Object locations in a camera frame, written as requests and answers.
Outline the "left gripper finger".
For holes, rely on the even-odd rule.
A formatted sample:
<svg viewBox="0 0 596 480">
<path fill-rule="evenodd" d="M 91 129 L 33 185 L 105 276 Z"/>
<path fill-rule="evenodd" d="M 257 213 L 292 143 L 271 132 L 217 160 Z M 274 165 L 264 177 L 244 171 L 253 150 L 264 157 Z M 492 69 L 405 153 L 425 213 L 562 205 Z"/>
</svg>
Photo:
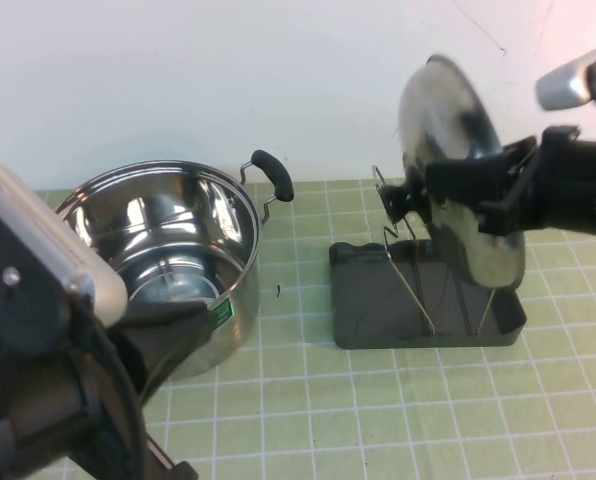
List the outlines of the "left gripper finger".
<svg viewBox="0 0 596 480">
<path fill-rule="evenodd" d="M 213 330 L 213 317 L 202 300 L 184 302 L 130 302 L 122 318 L 109 331 L 182 325 L 192 330 Z"/>
</svg>

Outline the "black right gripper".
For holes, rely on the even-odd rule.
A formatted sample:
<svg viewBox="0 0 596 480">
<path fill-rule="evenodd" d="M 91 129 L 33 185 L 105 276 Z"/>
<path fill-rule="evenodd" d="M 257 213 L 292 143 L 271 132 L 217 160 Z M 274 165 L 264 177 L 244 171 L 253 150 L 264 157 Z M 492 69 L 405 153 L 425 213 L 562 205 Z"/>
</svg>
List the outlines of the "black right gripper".
<svg viewBox="0 0 596 480">
<path fill-rule="evenodd" d="M 464 159 L 447 159 L 425 167 L 429 194 L 439 201 L 478 204 L 481 233 L 508 235 L 547 226 L 543 191 L 551 182 L 551 163 L 556 154 L 576 140 L 580 129 L 555 125 L 542 133 L 522 157 L 517 148 Z"/>
</svg>

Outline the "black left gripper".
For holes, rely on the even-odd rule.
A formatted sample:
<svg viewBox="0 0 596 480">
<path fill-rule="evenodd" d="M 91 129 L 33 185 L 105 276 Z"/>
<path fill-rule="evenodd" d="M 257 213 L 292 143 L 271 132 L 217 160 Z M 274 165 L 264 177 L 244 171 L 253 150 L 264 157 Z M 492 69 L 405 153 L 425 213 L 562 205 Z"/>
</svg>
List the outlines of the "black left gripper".
<svg viewBox="0 0 596 480">
<path fill-rule="evenodd" d="M 198 480 L 149 436 L 142 413 L 177 364 L 177 325 L 106 332 L 80 322 L 40 357 L 0 341 L 0 479 L 67 456 L 95 479 Z"/>
</svg>

